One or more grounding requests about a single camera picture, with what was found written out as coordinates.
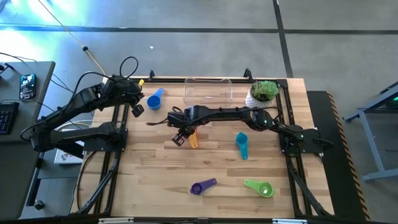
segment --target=white pot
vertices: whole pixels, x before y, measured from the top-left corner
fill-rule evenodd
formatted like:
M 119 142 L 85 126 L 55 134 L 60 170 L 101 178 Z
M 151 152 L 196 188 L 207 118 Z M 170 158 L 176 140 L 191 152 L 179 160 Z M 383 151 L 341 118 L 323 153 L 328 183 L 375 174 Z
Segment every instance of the white pot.
M 254 99 L 254 97 L 251 95 L 251 88 L 248 91 L 248 95 L 246 95 L 246 106 L 253 108 L 253 107 L 258 107 L 258 108 L 263 108 L 266 107 L 269 102 L 271 102 L 271 100 L 267 101 L 267 102 L 260 102 L 256 99 Z

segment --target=black mat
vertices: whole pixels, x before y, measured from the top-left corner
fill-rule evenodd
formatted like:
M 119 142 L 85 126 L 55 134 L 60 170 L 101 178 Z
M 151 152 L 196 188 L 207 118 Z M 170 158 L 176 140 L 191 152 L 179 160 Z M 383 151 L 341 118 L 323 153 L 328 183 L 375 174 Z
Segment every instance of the black mat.
M 335 215 L 350 220 L 369 220 L 333 96 L 326 91 L 308 91 L 307 95 L 315 127 L 322 138 L 334 143 L 333 149 L 325 152 L 323 166 Z

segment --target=clear plastic container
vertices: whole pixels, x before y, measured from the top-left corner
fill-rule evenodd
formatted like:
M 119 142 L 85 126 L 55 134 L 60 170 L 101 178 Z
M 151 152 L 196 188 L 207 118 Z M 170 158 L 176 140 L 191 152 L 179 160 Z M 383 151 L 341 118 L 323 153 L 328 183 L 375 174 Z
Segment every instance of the clear plastic container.
M 232 103 L 232 82 L 222 80 L 197 80 L 187 78 L 184 84 L 184 103 L 207 107 L 229 106 Z

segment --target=keyboard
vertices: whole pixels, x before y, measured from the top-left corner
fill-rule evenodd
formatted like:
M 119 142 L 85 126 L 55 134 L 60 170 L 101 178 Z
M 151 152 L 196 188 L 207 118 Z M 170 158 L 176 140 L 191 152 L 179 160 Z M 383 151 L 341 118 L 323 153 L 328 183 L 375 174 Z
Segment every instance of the keyboard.
M 19 103 L 0 103 L 0 135 L 11 133 L 15 117 L 18 114 Z

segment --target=green measuring cup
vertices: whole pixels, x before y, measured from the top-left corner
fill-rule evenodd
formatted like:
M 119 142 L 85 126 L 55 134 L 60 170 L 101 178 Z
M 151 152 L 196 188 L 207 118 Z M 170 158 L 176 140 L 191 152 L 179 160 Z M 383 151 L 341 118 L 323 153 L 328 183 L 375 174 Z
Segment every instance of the green measuring cup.
M 274 194 L 274 189 L 268 182 L 246 179 L 244 180 L 244 184 L 254 189 L 256 192 L 259 192 L 259 194 L 263 197 L 271 197 Z

